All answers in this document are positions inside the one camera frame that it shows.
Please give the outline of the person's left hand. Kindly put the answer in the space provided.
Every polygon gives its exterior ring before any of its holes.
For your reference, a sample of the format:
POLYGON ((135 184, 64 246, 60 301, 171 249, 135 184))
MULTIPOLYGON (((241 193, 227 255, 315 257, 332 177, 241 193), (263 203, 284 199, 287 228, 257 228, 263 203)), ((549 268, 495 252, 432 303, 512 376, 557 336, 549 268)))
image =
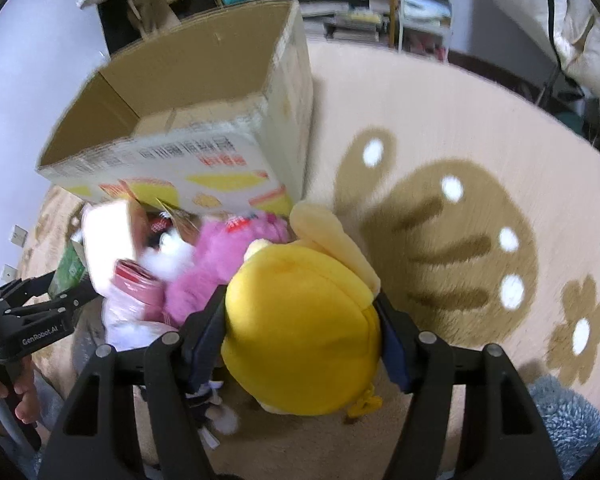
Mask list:
MULTIPOLYGON (((34 366, 30 356, 21 360, 21 373, 12 381, 12 390, 18 396, 19 403, 15 415, 24 424, 33 424, 40 416, 40 402, 34 384, 34 366)), ((0 399, 5 399, 9 388, 0 382, 0 399)))

